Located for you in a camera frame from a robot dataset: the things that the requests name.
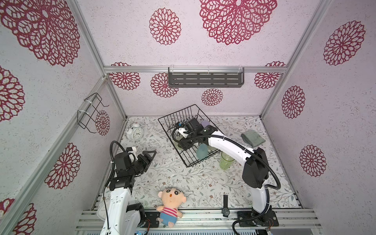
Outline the lilac plastic cup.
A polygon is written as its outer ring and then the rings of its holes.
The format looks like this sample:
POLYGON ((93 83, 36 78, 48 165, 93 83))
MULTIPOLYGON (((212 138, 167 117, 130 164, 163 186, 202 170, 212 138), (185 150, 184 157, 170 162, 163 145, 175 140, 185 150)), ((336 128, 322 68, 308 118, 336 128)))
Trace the lilac plastic cup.
POLYGON ((204 128, 206 128, 207 126, 210 125, 210 122, 207 121, 207 120, 203 120, 203 121, 201 121, 201 125, 202 125, 204 128))

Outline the teal plastic cup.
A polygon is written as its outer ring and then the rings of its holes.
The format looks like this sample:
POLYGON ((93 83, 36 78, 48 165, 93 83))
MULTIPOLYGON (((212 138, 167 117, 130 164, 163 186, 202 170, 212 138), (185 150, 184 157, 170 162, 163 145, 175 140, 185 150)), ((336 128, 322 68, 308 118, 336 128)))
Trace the teal plastic cup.
POLYGON ((199 160, 203 160, 208 157, 208 153, 208 146, 206 144, 200 144, 196 152, 196 157, 199 160))

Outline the tall light green cup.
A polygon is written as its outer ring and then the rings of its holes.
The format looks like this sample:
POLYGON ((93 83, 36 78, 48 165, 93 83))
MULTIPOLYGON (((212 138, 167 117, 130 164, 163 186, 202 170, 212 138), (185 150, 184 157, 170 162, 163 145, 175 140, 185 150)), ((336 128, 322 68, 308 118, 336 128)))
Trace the tall light green cup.
POLYGON ((234 158, 232 158, 231 156, 229 156, 228 154, 226 154, 225 152, 222 152, 221 153, 221 158, 220 158, 220 162, 219 162, 219 167, 222 169, 222 170, 227 170, 230 168, 230 166, 232 165, 232 163, 234 162, 234 158))

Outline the bright green short cup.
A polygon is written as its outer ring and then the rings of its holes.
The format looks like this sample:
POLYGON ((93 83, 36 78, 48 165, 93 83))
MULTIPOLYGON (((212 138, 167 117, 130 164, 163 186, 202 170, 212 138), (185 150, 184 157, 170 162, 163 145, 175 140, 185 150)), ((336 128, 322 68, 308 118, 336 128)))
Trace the bright green short cup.
MULTIPOLYGON (((178 138, 176 138, 178 141, 180 141, 180 140, 182 140, 183 138, 182 137, 178 137, 178 138)), ((176 148, 179 150, 179 151, 182 151, 183 149, 182 149, 182 147, 181 147, 181 144, 180 143, 178 143, 178 142, 175 142, 175 146, 176 146, 176 148)))

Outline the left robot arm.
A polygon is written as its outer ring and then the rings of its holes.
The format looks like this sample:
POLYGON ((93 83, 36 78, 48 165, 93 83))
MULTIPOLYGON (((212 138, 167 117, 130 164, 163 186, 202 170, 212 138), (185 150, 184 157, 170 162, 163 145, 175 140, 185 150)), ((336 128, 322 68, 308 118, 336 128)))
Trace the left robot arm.
POLYGON ((134 235, 146 222, 143 205, 130 201, 136 176, 148 170, 157 152, 143 151, 134 161, 130 160, 132 154, 130 151, 116 156, 110 154, 115 172, 109 181, 110 199, 104 203, 106 215, 102 235, 134 235))

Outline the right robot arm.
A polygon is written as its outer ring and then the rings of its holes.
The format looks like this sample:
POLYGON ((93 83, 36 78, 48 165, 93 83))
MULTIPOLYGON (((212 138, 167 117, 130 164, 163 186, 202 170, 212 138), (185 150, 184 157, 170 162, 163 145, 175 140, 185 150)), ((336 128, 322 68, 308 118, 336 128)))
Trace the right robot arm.
POLYGON ((243 181, 251 187, 252 209, 256 217, 269 211, 269 189, 279 190, 281 182, 270 167, 263 149, 246 147, 230 139, 212 125, 203 126, 195 118, 185 123, 176 123, 172 138, 183 150, 187 150, 195 143, 206 144, 236 160, 243 167, 243 181))

